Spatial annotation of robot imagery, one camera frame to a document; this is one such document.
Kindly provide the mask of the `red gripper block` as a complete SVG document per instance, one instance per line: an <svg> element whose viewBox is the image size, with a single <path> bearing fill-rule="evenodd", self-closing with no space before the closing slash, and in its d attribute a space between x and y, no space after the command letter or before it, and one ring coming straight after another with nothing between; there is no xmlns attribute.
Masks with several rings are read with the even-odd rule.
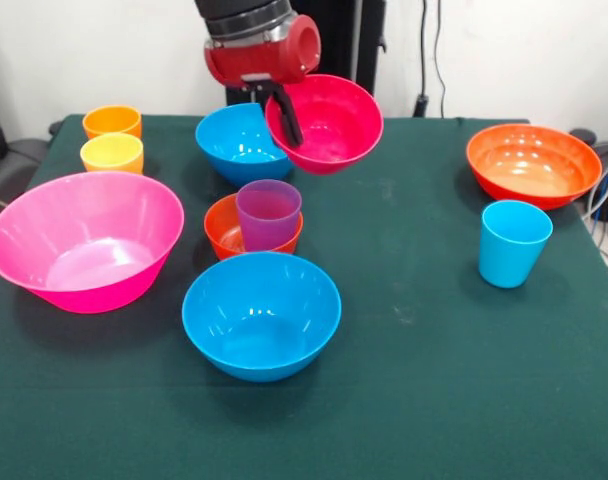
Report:
<svg viewBox="0 0 608 480"><path fill-rule="evenodd" d="M291 14L275 28L245 39L205 43L204 58L211 75L230 88L265 82L264 113L275 115L291 147L300 147L303 134L292 100L281 84L298 83L315 70L321 59L318 27L307 15ZM251 100L264 104L264 93L251 91Z"/></svg>

